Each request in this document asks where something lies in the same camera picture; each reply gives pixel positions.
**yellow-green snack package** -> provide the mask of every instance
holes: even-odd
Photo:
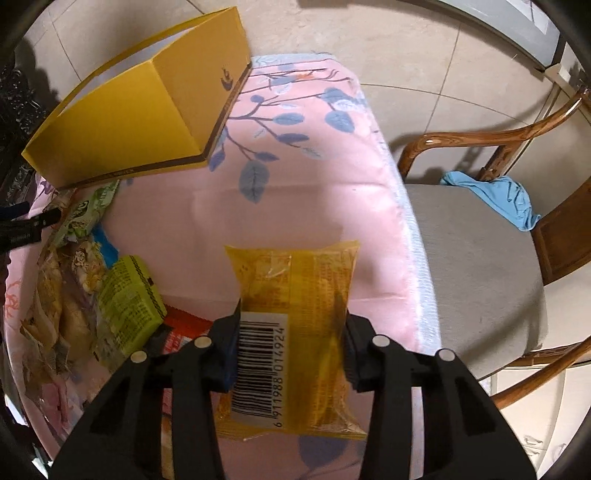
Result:
[[[166,307],[136,255],[126,255],[104,276],[97,295],[95,354],[111,372],[136,350],[166,317]]]
[[[365,438],[346,405],[341,335],[358,242],[319,250],[226,247],[241,286],[238,376],[222,436],[279,431]]]

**chair backrest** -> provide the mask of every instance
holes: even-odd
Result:
[[[544,285],[591,261],[591,177],[531,231]]]

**blue cloth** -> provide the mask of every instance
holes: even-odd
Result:
[[[523,185],[507,176],[477,181],[461,171],[450,171],[441,178],[440,184],[470,189],[522,232],[531,230],[541,218],[533,213],[530,196]]]

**silver screw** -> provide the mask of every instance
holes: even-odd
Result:
[[[445,362],[453,362],[456,359],[456,354],[449,348],[439,350],[439,358]]]
[[[143,350],[138,350],[131,354],[131,361],[135,364],[140,364],[141,362],[145,362],[148,358],[148,354]]]
[[[382,348],[390,345],[390,339],[385,335],[376,335],[374,336],[374,338],[371,339],[371,341],[375,346],[379,346]]]
[[[197,348],[207,348],[212,344],[212,340],[207,335],[203,335],[201,337],[197,337],[193,343]]]

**clear plastic bag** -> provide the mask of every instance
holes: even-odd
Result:
[[[241,285],[238,379],[220,435],[267,431],[362,439],[346,405],[341,335],[359,244],[314,251],[226,247]]]

